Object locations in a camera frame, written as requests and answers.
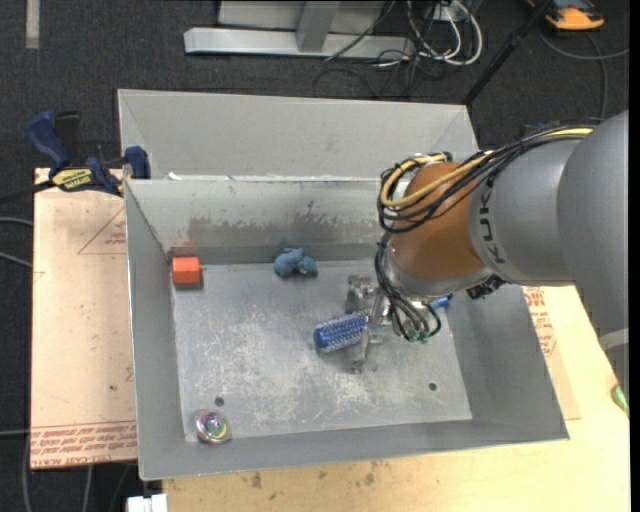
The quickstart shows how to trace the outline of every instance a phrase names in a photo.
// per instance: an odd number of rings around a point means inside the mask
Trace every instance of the blue plush toy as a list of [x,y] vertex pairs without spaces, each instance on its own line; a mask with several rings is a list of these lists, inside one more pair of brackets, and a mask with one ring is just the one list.
[[273,262],[273,268],[280,277],[289,277],[294,272],[306,277],[318,275],[316,262],[300,248],[285,249]]

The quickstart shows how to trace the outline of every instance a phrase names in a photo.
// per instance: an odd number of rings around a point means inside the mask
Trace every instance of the wires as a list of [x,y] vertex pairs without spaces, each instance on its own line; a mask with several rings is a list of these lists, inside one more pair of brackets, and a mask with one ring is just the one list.
[[374,89],[373,86],[368,82],[368,80],[357,71],[354,71],[353,69],[350,69],[350,68],[329,68],[318,73],[318,75],[313,80],[313,84],[312,84],[313,94],[316,98],[320,97],[318,94],[318,84],[320,83],[320,80],[327,75],[336,74],[336,73],[343,73],[345,75],[355,77],[362,85],[364,85],[366,89],[368,89],[372,99],[377,99],[380,97],[380,94],[378,93],[378,91]]
[[[15,217],[0,217],[0,224],[8,223],[8,224],[21,224],[23,226],[33,227],[33,222],[26,219],[18,219]],[[5,252],[0,251],[0,259],[4,259],[7,261],[11,261],[13,263],[17,263],[18,265],[22,265],[23,267],[33,268],[33,265],[26,260],[21,258],[16,258],[15,256],[11,256]]]
[[24,454],[22,455],[22,499],[24,500],[24,508],[26,512],[32,512],[31,508],[31,494],[29,493],[29,450],[31,448],[31,436],[27,436],[27,440],[24,444]]
[[362,32],[362,34],[356,37],[351,43],[349,43],[347,46],[342,48],[342,50],[337,51],[336,53],[331,55],[331,57],[327,57],[325,59],[325,62],[329,62],[333,59],[337,59],[338,57],[341,57],[342,55],[347,53],[349,50],[354,48],[358,43],[360,43],[360,41],[362,41],[366,36],[368,36],[371,33],[371,31],[382,22],[382,20],[384,20],[388,16],[388,14],[391,12],[391,9],[393,9],[393,6],[395,4],[396,4],[395,0],[392,2],[389,2],[389,5],[387,5],[387,9],[378,17],[378,19],[376,19],[376,21],[374,21],[371,25],[369,25],[369,27],[364,32]]
[[[589,135],[595,126],[593,122],[570,122],[542,127],[533,134],[500,149],[480,151],[433,183],[401,199],[394,199],[398,184],[407,173],[437,162],[450,161],[450,155],[446,153],[409,158],[381,174],[381,188],[377,202],[380,225],[388,233],[406,233],[416,229],[425,222],[450,211],[482,182],[496,176],[526,151],[558,140],[581,139]],[[447,184],[444,192],[433,197],[436,189]],[[466,190],[446,208],[441,208],[445,202],[469,185],[471,189]]]
[[[591,36],[587,36],[591,46],[596,51],[596,53],[602,57],[602,52],[600,51],[600,47],[596,43],[595,39]],[[605,59],[600,59],[598,61],[600,63],[600,68],[602,69],[602,100],[600,100],[600,119],[604,121],[605,114],[607,112],[607,94],[609,90],[609,74],[607,73],[607,66],[605,64]]]
[[538,27],[538,35],[540,36],[540,39],[542,39],[542,42],[545,45],[547,45],[549,48],[551,48],[554,52],[557,52],[560,55],[564,55],[565,57],[570,57],[572,59],[579,59],[579,60],[607,60],[607,59],[613,59],[613,58],[616,58],[616,57],[623,57],[624,55],[629,53],[629,48],[625,48],[624,50],[620,50],[619,52],[615,52],[615,53],[610,53],[609,55],[602,55],[601,53],[599,55],[577,55],[575,53],[565,52],[564,50],[558,48],[553,43],[551,43],[551,41],[549,41],[546,37],[544,37],[540,27]]
[[89,510],[89,495],[91,494],[91,483],[93,481],[93,464],[87,469],[87,483],[84,486],[84,498],[82,500],[82,512]]
[[385,233],[378,243],[374,267],[378,286],[389,300],[389,315],[393,324],[393,330],[398,336],[402,336],[410,343],[427,343],[429,338],[435,336],[441,329],[440,317],[429,305],[425,304],[429,316],[434,320],[435,327],[431,327],[428,318],[418,308],[396,289],[388,277],[387,254],[390,233]]
[[124,470],[122,471],[122,474],[118,479],[118,483],[116,484],[116,490],[113,492],[113,497],[111,498],[111,503],[109,504],[109,508],[107,509],[107,512],[113,512],[115,510],[116,504],[120,499],[120,491],[122,490],[122,486],[124,485],[124,482],[127,478],[127,475],[131,467],[132,467],[131,464],[125,464]]
[[23,436],[28,434],[29,431],[25,429],[19,430],[3,430],[0,432],[0,437],[11,437],[11,436]]
[[[416,44],[416,55],[418,57],[431,59],[435,61],[439,61],[445,64],[449,64],[452,66],[468,66],[473,64],[478,60],[480,54],[482,53],[483,47],[483,39],[482,39],[482,29],[478,24],[475,16],[473,16],[469,9],[465,7],[465,5],[459,0],[454,0],[450,6],[434,6],[429,11],[427,18],[422,20],[423,22],[423,30],[418,29],[417,19],[418,16],[415,14],[411,0],[406,0],[406,16],[413,36],[415,37],[414,43]],[[471,50],[474,49],[473,53],[461,56],[463,51],[463,35],[458,28],[458,25],[451,17],[451,8],[456,8],[461,11],[465,15],[465,21],[469,22],[472,29],[472,37],[471,37]],[[433,43],[427,42],[427,36],[431,31],[433,26],[433,21],[435,19],[436,8],[439,9],[439,16],[442,19],[442,15],[448,18],[447,26],[451,29],[454,37],[455,37],[455,46],[453,48],[449,48],[447,50],[439,51],[433,47]]]
[[441,322],[428,303],[422,304],[426,308],[424,311],[403,296],[391,282],[388,270],[391,236],[409,232],[429,220],[446,214],[483,182],[498,175],[523,153],[550,142],[582,139],[589,135],[595,126],[596,123],[593,122],[577,121],[544,126],[527,137],[502,148],[479,151],[440,179],[400,199],[394,199],[394,194],[402,178],[436,163],[450,162],[451,154],[432,153],[408,158],[382,172],[377,209],[378,219],[385,233],[378,243],[375,272],[380,290],[389,299],[389,314],[394,331],[398,335],[410,342],[426,343],[431,336],[440,330]]
[[5,252],[0,252],[0,259],[12,261],[13,263],[17,263],[18,265],[22,265],[23,267],[33,268],[33,265],[27,260],[16,258],[15,256],[11,256],[10,254],[7,254]]
[[10,224],[22,224],[24,226],[33,227],[33,222],[26,219],[17,219],[15,217],[0,217],[0,224],[2,223],[10,223]]

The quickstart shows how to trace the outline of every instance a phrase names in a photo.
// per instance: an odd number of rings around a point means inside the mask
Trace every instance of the cardboard sheet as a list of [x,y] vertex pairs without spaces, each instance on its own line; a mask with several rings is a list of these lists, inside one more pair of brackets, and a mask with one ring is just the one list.
[[34,201],[31,468],[137,455],[124,202]]

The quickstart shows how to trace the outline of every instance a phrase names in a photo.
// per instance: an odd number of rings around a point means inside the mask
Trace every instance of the metal stand base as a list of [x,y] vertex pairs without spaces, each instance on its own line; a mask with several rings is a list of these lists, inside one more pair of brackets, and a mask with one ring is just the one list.
[[[302,51],[298,47],[296,32],[244,30],[232,28],[192,28],[184,34],[187,54],[251,54],[282,55],[291,57],[330,57],[351,43],[350,34],[327,34],[322,49]],[[377,58],[386,50],[411,53],[412,44],[404,37],[367,36],[341,57]],[[388,52],[392,58],[397,54]]]

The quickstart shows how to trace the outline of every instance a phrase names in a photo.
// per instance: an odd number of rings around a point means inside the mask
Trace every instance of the cable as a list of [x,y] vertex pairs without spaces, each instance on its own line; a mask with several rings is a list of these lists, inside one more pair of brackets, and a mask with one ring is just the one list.
[[16,199],[20,199],[25,196],[33,196],[33,194],[37,192],[41,192],[43,190],[47,190],[48,188],[53,188],[56,185],[52,181],[45,181],[43,183],[38,183],[37,185],[31,185],[28,188],[23,188],[16,192],[11,192],[4,196],[0,196],[0,204],[9,203],[11,201],[15,201]]
[[[600,47],[596,43],[595,39],[590,35],[587,35],[587,39],[593,46],[593,49],[596,51],[598,56],[602,57],[602,51],[600,51]],[[609,90],[609,74],[607,73],[607,67],[605,65],[605,59],[598,59],[600,62],[600,68],[602,69],[602,100],[600,101],[600,119],[605,120],[605,113],[607,111],[607,96]]]
[[31,496],[29,494],[29,484],[27,479],[29,477],[29,449],[31,448],[31,436],[27,436],[27,440],[24,445],[24,454],[22,456],[22,499],[24,501],[24,508],[26,512],[32,512],[31,508]]
[[33,222],[31,222],[30,220],[26,220],[26,219],[17,219],[15,217],[0,217],[0,224],[1,223],[10,223],[10,224],[23,224],[25,226],[31,226],[33,227]]
[[124,481],[131,468],[132,468],[131,464],[125,465],[124,471],[122,472],[122,475],[120,475],[120,479],[116,484],[116,490],[113,493],[113,498],[111,498],[111,503],[109,504],[109,508],[107,509],[107,512],[113,512],[116,506],[116,503],[118,502],[118,498],[120,498],[120,490],[122,489],[122,486],[124,485]]
[[347,46],[342,48],[342,50],[339,50],[333,55],[331,55],[330,57],[327,57],[324,61],[329,62],[331,60],[337,59],[338,57],[341,57],[342,55],[347,53],[349,50],[354,48],[360,41],[362,41],[365,37],[367,37],[371,33],[371,31],[382,22],[382,20],[384,20],[387,17],[387,15],[391,12],[391,9],[393,9],[393,6],[395,5],[395,3],[396,3],[395,0],[392,2],[389,2],[387,9],[378,17],[378,19],[376,19],[376,21],[374,21],[371,25],[369,25],[369,27],[364,32],[362,32],[362,34],[356,37]]
[[4,430],[0,432],[0,437],[21,436],[28,433],[29,430]]
[[578,60],[607,60],[607,59],[613,59],[613,58],[616,58],[616,57],[622,57],[622,56],[626,55],[627,53],[629,53],[629,48],[625,48],[624,50],[621,50],[621,51],[615,52],[615,53],[610,53],[609,55],[602,55],[602,54],[600,54],[600,55],[576,55],[574,53],[565,52],[564,50],[562,50],[562,49],[558,48],[557,46],[555,46],[554,44],[552,44],[551,41],[549,41],[546,37],[544,37],[540,27],[538,27],[538,35],[540,36],[540,39],[542,39],[542,42],[544,44],[546,44],[549,48],[551,48],[554,52],[557,52],[560,55],[564,55],[565,57],[570,57],[572,59],[578,59]]
[[[377,201],[380,225],[388,233],[406,233],[416,229],[425,222],[450,211],[480,183],[497,175],[526,151],[553,141],[582,139],[593,131],[595,125],[593,122],[568,122],[544,126],[531,135],[502,148],[480,151],[440,179],[408,196],[394,200],[393,195],[399,181],[408,172],[417,171],[436,162],[450,161],[443,158],[446,154],[442,153],[421,158],[408,158],[381,174],[381,188]],[[431,201],[427,199],[437,188],[446,183],[449,183],[449,186],[437,198]],[[472,185],[471,190],[465,191],[462,197],[457,197],[453,204],[449,204],[444,211],[441,210],[441,206],[446,201],[456,194],[459,195],[469,185]]]
[[87,469],[87,483],[84,486],[84,499],[82,500],[82,512],[89,510],[89,495],[91,494],[91,482],[93,480],[93,464]]
[[382,235],[378,242],[378,250],[374,259],[374,268],[380,291],[389,300],[389,316],[391,317],[393,330],[398,336],[402,336],[410,343],[427,343],[442,328],[442,322],[434,309],[426,304],[425,307],[431,318],[435,321],[435,327],[431,327],[429,320],[420,312],[412,302],[393,286],[385,272],[387,249],[390,233]]
[[[409,25],[411,26],[411,14],[412,14],[412,10],[411,10],[411,5],[408,4],[407,7],[409,8],[410,12],[408,14],[408,20],[409,20]],[[415,31],[415,34],[418,36],[418,41],[417,43],[419,44],[415,44],[414,46],[414,52],[413,55],[411,55],[411,57],[408,59],[409,60],[409,69],[406,71],[406,73],[409,73],[409,77],[408,80],[406,80],[406,87],[405,87],[405,92],[408,94],[411,91],[411,88],[413,87],[414,84],[414,79],[416,76],[416,70],[420,69],[420,51],[419,48],[420,46],[426,44],[426,38],[427,38],[427,34],[429,33],[429,31],[431,30],[431,27],[433,26],[433,20],[434,20],[434,16],[435,16],[435,8],[431,9],[431,11],[429,11],[429,14],[427,16],[427,18],[424,21],[424,25],[422,27],[422,31],[418,32],[417,30]]]
[[372,98],[378,98],[378,91],[376,91],[373,86],[367,81],[367,79],[362,76],[360,73],[358,73],[357,71],[354,71],[352,69],[349,68],[330,68],[330,69],[325,69],[323,71],[321,71],[320,73],[318,73],[316,75],[316,77],[313,80],[313,84],[312,84],[312,88],[313,88],[313,95],[316,98],[319,98],[320,96],[318,96],[318,83],[320,82],[320,79],[326,75],[330,75],[331,73],[345,73],[349,76],[353,76],[355,78],[357,78],[361,84],[363,84],[367,89],[369,89],[369,92],[371,93]]
[[16,258],[15,256],[11,256],[10,254],[6,254],[4,252],[0,252],[0,259],[12,261],[13,263],[17,263],[18,265],[22,265],[23,267],[33,268],[33,265],[27,260]]
[[454,0],[451,3],[451,5],[460,9],[465,14],[466,20],[469,21],[469,23],[471,24],[471,28],[473,29],[472,40],[475,40],[476,42],[476,50],[474,54],[469,57],[466,57],[463,59],[456,59],[456,57],[460,54],[460,51],[462,50],[463,38],[460,33],[460,30],[458,29],[458,26],[456,25],[456,22],[451,17],[451,13],[449,9],[446,9],[446,11],[444,12],[446,13],[447,18],[449,18],[447,21],[447,24],[453,30],[453,33],[456,38],[456,46],[454,49],[449,49],[446,51],[439,52],[426,42],[426,36],[431,29],[431,24],[435,16],[435,6],[432,7],[431,11],[429,12],[430,21],[428,24],[428,27],[429,27],[428,30],[426,30],[426,32],[421,33],[420,30],[418,30],[418,27],[415,23],[415,19],[414,19],[415,13],[413,12],[413,8],[411,6],[411,0],[406,0],[405,12],[407,16],[407,21],[409,23],[409,26],[412,29],[413,35],[416,37],[416,54],[419,57],[435,60],[438,62],[443,62],[445,64],[450,64],[452,66],[467,66],[476,62],[482,53],[482,48],[484,44],[483,38],[482,38],[482,29],[480,28],[480,25],[478,24],[478,21],[476,20],[475,16],[471,14],[469,9],[467,9],[467,7],[462,2],[460,2],[459,0]]

